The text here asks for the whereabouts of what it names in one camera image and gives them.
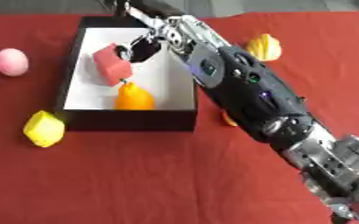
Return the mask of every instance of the robotic hand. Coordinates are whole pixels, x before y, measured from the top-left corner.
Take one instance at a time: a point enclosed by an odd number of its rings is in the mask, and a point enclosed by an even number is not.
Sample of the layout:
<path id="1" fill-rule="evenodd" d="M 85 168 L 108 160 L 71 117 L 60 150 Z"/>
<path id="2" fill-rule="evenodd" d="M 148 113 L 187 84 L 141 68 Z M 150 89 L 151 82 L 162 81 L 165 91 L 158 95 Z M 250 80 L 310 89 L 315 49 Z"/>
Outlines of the robotic hand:
<path id="1" fill-rule="evenodd" d="M 262 62 L 197 18 L 160 2 L 117 0 L 116 15 L 143 22 L 149 33 L 117 53 L 147 60 L 168 43 L 205 93 L 250 136 L 300 170 L 305 185 L 333 211 L 334 223 L 359 220 L 359 137 L 336 139 Z"/>

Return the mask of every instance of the orange fruit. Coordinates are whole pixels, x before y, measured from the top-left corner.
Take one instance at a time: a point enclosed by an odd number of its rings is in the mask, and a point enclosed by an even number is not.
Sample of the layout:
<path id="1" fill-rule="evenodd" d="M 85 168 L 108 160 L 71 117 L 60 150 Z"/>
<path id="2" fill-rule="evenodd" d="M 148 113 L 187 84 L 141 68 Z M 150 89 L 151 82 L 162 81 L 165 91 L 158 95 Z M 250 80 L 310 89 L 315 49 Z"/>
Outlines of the orange fruit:
<path id="1" fill-rule="evenodd" d="M 115 109 L 155 109 L 155 99 L 148 91 L 138 87 L 135 83 L 125 82 L 118 90 Z"/>
<path id="2" fill-rule="evenodd" d="M 228 124 L 229 126 L 233 126 L 233 127 L 238 127 L 238 124 L 233 121 L 233 119 L 231 119 L 229 117 L 229 115 L 227 114 L 226 110 L 223 110 L 222 111 L 222 118 L 223 118 L 223 121 Z"/>

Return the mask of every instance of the red table surface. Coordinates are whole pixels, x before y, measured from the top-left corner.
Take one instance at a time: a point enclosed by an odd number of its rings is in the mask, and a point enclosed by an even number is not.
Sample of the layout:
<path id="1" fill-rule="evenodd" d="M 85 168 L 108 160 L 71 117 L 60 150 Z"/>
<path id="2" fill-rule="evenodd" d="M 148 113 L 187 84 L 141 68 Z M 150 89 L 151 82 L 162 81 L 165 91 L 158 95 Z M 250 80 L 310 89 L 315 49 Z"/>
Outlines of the red table surface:
<path id="1" fill-rule="evenodd" d="M 0 49 L 31 60 L 0 75 L 0 224 L 328 223 L 329 211 L 267 145 L 222 124 L 200 93 L 192 133 L 68 132 L 50 149 L 22 134 L 53 105 L 80 16 L 0 16 Z M 268 63 L 331 130 L 359 136 L 359 12 L 250 13 L 207 19 L 243 43 L 269 32 Z"/>

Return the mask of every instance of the red foam block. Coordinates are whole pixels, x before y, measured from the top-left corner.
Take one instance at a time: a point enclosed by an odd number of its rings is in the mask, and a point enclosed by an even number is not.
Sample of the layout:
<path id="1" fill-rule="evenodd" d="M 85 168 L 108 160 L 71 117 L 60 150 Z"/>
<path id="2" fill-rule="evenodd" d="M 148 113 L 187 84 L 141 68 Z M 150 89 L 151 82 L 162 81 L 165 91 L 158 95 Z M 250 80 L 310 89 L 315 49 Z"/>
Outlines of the red foam block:
<path id="1" fill-rule="evenodd" d="M 121 79 L 132 76 L 130 62 L 118 57 L 115 49 L 116 44 L 111 44 L 94 53 L 98 71 L 110 86 L 115 86 Z"/>

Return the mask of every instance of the yellow toy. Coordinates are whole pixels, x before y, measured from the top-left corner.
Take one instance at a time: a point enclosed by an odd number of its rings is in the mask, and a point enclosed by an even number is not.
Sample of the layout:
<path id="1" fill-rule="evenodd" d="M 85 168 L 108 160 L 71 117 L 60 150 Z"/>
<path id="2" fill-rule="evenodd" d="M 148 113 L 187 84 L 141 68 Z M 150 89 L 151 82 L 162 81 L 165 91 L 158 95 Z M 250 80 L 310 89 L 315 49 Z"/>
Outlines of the yellow toy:
<path id="1" fill-rule="evenodd" d="M 138 87 L 133 82 L 124 83 L 118 90 L 115 109 L 150 110 L 155 109 L 155 99 L 148 91 Z"/>
<path id="2" fill-rule="evenodd" d="M 39 147 L 49 147 L 64 136 L 65 124 L 43 110 L 32 116 L 23 129 L 23 133 Z"/>
<path id="3" fill-rule="evenodd" d="M 231 119 L 231 117 L 229 117 L 229 115 L 227 114 L 227 112 L 225 110 L 222 111 L 222 118 L 223 118 L 223 121 L 228 124 L 229 126 L 232 126 L 232 127 L 238 127 L 238 124 L 233 121 L 233 119 Z"/>
<path id="4" fill-rule="evenodd" d="M 261 61 L 277 60 L 282 54 L 282 47 L 270 34 L 261 34 L 249 41 L 246 50 Z"/>

